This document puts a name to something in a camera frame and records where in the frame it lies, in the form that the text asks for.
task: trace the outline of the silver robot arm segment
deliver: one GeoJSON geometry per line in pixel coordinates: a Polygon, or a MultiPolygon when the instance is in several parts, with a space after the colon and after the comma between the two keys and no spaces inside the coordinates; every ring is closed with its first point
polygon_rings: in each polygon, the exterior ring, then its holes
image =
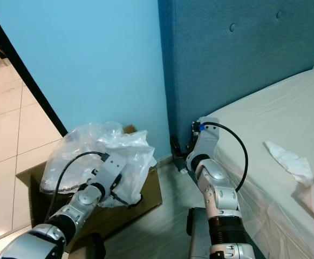
{"type": "Polygon", "coordinates": [[[211,157],[219,140],[219,129],[205,126],[216,118],[201,117],[200,132],[193,151],[186,158],[186,166],[203,194],[211,238],[210,259],[254,259],[254,251],[247,241],[235,187],[227,172],[211,157]]]}
{"type": "Polygon", "coordinates": [[[0,259],[59,259],[71,240],[80,232],[98,203],[106,199],[120,179],[126,161],[111,154],[96,171],[87,186],[78,190],[71,201],[45,223],[14,239],[0,259]]]}

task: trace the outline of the mattress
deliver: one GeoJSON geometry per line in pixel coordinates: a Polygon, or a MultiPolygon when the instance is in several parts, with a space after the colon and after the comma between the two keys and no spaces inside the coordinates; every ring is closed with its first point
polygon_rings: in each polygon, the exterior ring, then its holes
{"type": "MultiPolygon", "coordinates": [[[[209,116],[244,142],[249,167],[239,191],[244,225],[266,258],[314,258],[314,215],[297,198],[305,187],[263,146],[270,140],[308,159],[314,174],[314,70],[297,74],[209,116]]],[[[239,182],[244,155],[220,129],[216,160],[239,182]]]]}

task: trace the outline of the crumpled paper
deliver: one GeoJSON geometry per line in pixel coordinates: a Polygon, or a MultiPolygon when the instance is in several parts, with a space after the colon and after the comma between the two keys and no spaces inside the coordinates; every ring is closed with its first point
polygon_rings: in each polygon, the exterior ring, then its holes
{"type": "Polygon", "coordinates": [[[307,158],[302,158],[297,154],[286,151],[281,146],[265,141],[263,143],[272,157],[287,170],[296,181],[304,184],[306,187],[313,184],[313,173],[307,158]]]}

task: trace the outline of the wooden floor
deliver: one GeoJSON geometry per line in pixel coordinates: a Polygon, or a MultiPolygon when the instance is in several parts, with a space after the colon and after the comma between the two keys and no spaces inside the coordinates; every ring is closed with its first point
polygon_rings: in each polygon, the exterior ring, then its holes
{"type": "MultiPolygon", "coordinates": [[[[174,165],[158,172],[163,204],[105,241],[106,258],[188,258],[190,237],[186,233],[188,209],[204,207],[197,186],[174,165]]],[[[0,240],[0,251],[24,228],[0,240]]]]}

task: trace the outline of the black cable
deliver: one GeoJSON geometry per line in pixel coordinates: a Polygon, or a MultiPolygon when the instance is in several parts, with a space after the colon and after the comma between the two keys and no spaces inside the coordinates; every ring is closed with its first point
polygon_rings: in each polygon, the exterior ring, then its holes
{"type": "Polygon", "coordinates": [[[64,169],[62,170],[60,176],[59,176],[59,179],[58,179],[58,182],[56,184],[56,187],[55,187],[55,191],[54,191],[54,194],[53,194],[53,197],[51,199],[51,202],[50,202],[50,205],[49,205],[49,209],[48,209],[48,212],[47,212],[47,215],[45,217],[45,220],[44,222],[46,222],[48,219],[49,219],[49,216],[50,216],[50,213],[52,212],[53,210],[53,207],[54,207],[54,203],[55,203],[55,200],[56,200],[56,196],[58,194],[58,191],[59,191],[59,187],[60,187],[60,183],[61,183],[61,179],[62,177],[64,176],[67,168],[71,165],[71,163],[73,163],[74,161],[76,161],[78,158],[81,158],[82,156],[84,155],[89,155],[89,154],[96,154],[96,155],[99,155],[101,157],[101,159],[103,161],[105,161],[107,158],[108,158],[108,154],[105,154],[105,153],[101,153],[101,152],[97,152],[97,151],[89,151],[89,152],[84,152],[84,153],[81,153],[79,155],[77,155],[75,158],[73,158],[71,161],[69,161],[67,163],[67,165],[64,167],[64,169]]]}
{"type": "Polygon", "coordinates": [[[229,132],[231,135],[234,136],[234,138],[240,143],[242,149],[243,149],[243,152],[244,152],[244,160],[245,160],[245,165],[244,165],[244,171],[243,171],[243,175],[242,175],[242,179],[240,181],[240,183],[238,184],[238,186],[236,187],[236,192],[238,192],[238,190],[240,190],[240,188],[242,187],[243,185],[243,182],[245,180],[245,177],[247,175],[247,170],[248,170],[248,153],[247,153],[247,150],[244,146],[244,143],[242,142],[242,140],[238,137],[238,135],[235,134],[235,132],[233,132],[231,129],[219,124],[219,123],[216,123],[216,122],[204,122],[202,123],[201,125],[205,126],[206,128],[206,125],[212,125],[212,126],[217,126],[219,128],[222,128],[224,130],[226,130],[227,132],[229,132]]]}

